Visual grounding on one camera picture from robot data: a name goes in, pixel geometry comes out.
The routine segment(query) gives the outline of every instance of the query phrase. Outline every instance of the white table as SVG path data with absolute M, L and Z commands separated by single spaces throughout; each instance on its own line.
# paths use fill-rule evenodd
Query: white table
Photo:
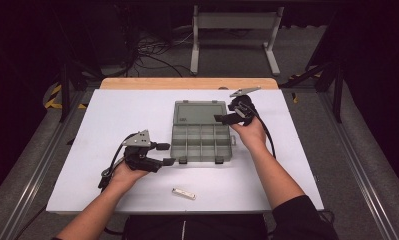
M 232 90 L 96 90 L 77 137 L 49 199 L 47 211 L 82 211 L 99 193 L 101 172 L 121 141 L 148 129 L 151 140 L 171 142 L 177 100 L 231 102 Z M 280 90 L 249 94 L 272 135 L 278 161 L 304 189 L 317 209 L 323 209 L 314 177 Z M 249 152 L 233 130 L 237 145 L 222 165 L 191 163 L 163 167 L 139 180 L 121 199 L 116 212 L 129 214 L 253 213 L 271 210 Z M 148 156 L 169 157 L 152 150 Z M 171 193 L 176 187 L 196 194 L 189 200 Z

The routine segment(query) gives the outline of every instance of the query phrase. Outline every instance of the gray floor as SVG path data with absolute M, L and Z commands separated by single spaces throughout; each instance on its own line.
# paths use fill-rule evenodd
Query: gray floor
M 287 81 L 293 74 L 304 71 L 324 28 L 281 29 L 277 36 L 274 53 L 281 74 L 275 77 L 278 83 Z M 268 33 L 252 31 L 243 37 L 230 32 L 207 32 L 201 36 L 201 52 L 198 77 L 272 77 L 261 44 Z M 190 65 L 191 44 L 181 44 L 163 55 L 155 56 L 173 65 Z M 148 67 L 161 67 L 161 63 L 143 58 Z M 171 68 L 144 69 L 137 67 L 142 77 L 176 77 Z M 178 68 L 183 76 L 189 76 L 184 68 Z M 137 76 L 133 68 L 129 76 Z M 318 188 L 327 209 L 336 215 L 335 228 L 340 239 L 388 239 L 384 237 L 371 212 L 363 190 L 348 162 L 347 153 L 321 101 L 321 94 L 309 86 L 312 80 L 296 88 L 299 102 L 293 103 L 290 91 L 284 91 L 286 102 L 308 157 L 311 170 L 316 175 Z M 342 101 L 341 127 L 349 136 L 369 181 L 377 192 L 393 229 L 399 239 L 399 181 L 394 175 L 382 151 L 366 127 L 356 109 L 347 87 Z M 88 103 L 93 88 L 85 93 L 82 103 Z M 45 149 L 58 126 L 60 110 L 49 109 L 37 132 L 27 145 L 20 159 L 0 188 L 0 235 L 15 206 L 23 194 L 26 184 L 35 171 Z M 77 109 L 68 123 L 67 130 L 57 146 L 47 174 L 25 216 L 22 225 L 31 219 L 48 201 L 59 172 L 70 151 L 67 142 L 73 139 L 84 116 L 84 109 Z M 73 216 L 59 216 L 42 212 L 25 230 L 20 239 L 48 239 L 59 232 Z M 115 215 L 109 227 L 121 230 L 125 216 Z M 274 223 L 269 220 L 270 228 Z M 103 234 L 101 239 L 118 239 Z

